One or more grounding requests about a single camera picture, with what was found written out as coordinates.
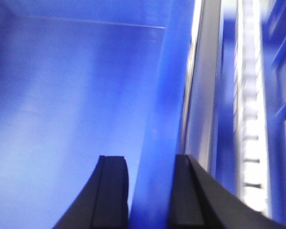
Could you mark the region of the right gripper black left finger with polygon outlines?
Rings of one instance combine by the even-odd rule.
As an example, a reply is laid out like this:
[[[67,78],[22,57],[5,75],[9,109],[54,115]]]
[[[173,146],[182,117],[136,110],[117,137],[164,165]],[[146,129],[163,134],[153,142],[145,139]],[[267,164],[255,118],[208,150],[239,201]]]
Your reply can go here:
[[[56,229],[126,229],[129,177],[122,156],[100,156],[87,183]]]

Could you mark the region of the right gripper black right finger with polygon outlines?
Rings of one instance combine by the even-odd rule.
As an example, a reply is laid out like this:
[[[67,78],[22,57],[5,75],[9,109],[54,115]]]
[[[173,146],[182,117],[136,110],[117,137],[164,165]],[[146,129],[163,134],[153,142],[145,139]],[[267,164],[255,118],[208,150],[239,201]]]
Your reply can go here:
[[[284,229],[249,208],[218,183],[191,155],[176,155],[169,229]]]

